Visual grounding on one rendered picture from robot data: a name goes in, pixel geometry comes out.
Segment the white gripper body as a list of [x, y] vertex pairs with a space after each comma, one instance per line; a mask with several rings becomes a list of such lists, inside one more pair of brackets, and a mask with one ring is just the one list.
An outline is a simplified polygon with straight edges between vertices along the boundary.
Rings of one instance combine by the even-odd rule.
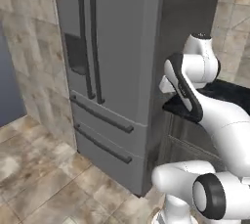
[[177, 84], [176, 78], [168, 79], [166, 76], [163, 76], [159, 83], [159, 89], [163, 94], [173, 93], [176, 91]]

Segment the grey wide fridge door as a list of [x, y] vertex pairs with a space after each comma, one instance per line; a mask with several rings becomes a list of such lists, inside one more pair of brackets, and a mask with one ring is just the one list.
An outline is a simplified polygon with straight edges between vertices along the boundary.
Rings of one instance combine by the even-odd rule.
[[160, 0], [97, 0], [104, 107], [146, 125]]

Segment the dark grey counter cabinet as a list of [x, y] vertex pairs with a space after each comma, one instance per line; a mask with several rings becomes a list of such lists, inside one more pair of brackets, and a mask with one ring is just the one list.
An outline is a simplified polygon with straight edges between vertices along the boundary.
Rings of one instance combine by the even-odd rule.
[[159, 164], [199, 159], [209, 161], [218, 172], [227, 170], [209, 135], [200, 125], [170, 112], [165, 114]]

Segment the grey fridge drawer front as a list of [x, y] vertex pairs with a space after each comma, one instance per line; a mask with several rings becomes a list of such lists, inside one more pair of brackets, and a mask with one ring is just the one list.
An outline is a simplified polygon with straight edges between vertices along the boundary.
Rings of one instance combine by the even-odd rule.
[[116, 144], [118, 147], [123, 148], [127, 152], [137, 157], [143, 157], [145, 155], [147, 128], [144, 125], [136, 123], [135, 121], [128, 119], [123, 115], [113, 112], [110, 109], [97, 104], [95, 101], [89, 100], [87, 97], [82, 96], [74, 90], [69, 92], [69, 99], [72, 95], [75, 95], [79, 102], [91, 108], [92, 110], [99, 112], [102, 115], [105, 115], [125, 126], [132, 125], [134, 130], [131, 133], [126, 133], [104, 122], [103, 120], [96, 118], [71, 102], [75, 121], [82, 122], [92, 130], [107, 138], [107, 140], [110, 142]]
[[146, 191], [146, 182], [144, 180], [144, 160], [141, 157], [136, 157], [123, 148], [118, 147], [116, 144], [110, 142], [107, 138], [92, 130], [82, 122], [76, 121], [74, 124], [80, 124], [80, 128], [83, 131], [116, 153], [133, 159], [129, 164], [126, 164], [122, 160], [97, 147], [74, 129], [77, 151], [81, 155], [87, 157], [92, 164], [130, 190], [133, 194], [142, 196]]

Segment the grey fridge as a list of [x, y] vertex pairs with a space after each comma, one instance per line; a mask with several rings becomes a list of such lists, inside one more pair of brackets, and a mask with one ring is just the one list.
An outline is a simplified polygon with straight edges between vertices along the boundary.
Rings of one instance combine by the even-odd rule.
[[[97, 104], [97, 92], [91, 41], [90, 0], [84, 0], [86, 40], [91, 83]], [[212, 29], [218, 0], [160, 0], [158, 26], [153, 59], [152, 83], [150, 88], [148, 122], [145, 125], [146, 145], [144, 180], [146, 192], [151, 187], [151, 171], [157, 163], [159, 148], [165, 129], [166, 114], [163, 105], [168, 97], [159, 89], [164, 74], [164, 62], [168, 56], [183, 50], [188, 37], [193, 33], [209, 33]]]

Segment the grey narrow fridge door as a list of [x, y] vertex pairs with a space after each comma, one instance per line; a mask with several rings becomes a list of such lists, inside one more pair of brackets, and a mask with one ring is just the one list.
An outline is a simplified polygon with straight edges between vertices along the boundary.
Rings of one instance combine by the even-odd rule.
[[56, 0], [56, 2], [69, 90], [88, 96], [78, 0]]

